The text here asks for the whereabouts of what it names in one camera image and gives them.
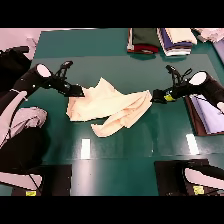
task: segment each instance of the teal tabletop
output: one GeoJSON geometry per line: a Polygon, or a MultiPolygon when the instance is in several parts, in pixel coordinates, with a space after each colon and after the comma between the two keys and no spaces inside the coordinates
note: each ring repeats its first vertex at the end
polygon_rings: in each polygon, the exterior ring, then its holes
{"type": "MultiPolygon", "coordinates": [[[[96,86],[103,77],[123,94],[165,89],[172,79],[165,66],[180,73],[205,70],[224,84],[224,67],[211,43],[200,43],[188,56],[166,57],[126,51],[127,28],[42,32],[32,66],[45,64],[56,72],[72,60],[68,82],[96,86]]],[[[39,89],[22,107],[38,106],[48,112],[44,125],[49,148],[44,164],[73,164],[71,195],[158,195],[154,161],[208,158],[224,168],[224,137],[194,135],[183,99],[167,105],[153,103],[130,129],[98,138],[91,124],[105,119],[70,122],[68,99],[56,90],[39,89]],[[83,140],[90,142],[82,157],[83,140]]]]}

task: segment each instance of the brown cloth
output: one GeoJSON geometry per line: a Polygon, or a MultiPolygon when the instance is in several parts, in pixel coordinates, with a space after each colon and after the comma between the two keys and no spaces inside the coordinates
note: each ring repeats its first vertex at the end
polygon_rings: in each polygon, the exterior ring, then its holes
{"type": "Polygon", "coordinates": [[[206,130],[205,130],[205,127],[204,127],[196,109],[194,108],[194,105],[193,105],[189,96],[185,97],[185,102],[186,102],[187,107],[188,107],[188,111],[189,111],[189,114],[190,114],[190,117],[191,117],[192,124],[194,126],[194,130],[195,130],[195,132],[198,136],[210,136],[210,135],[224,134],[224,132],[218,132],[218,133],[215,133],[215,134],[207,134],[206,130]]]}

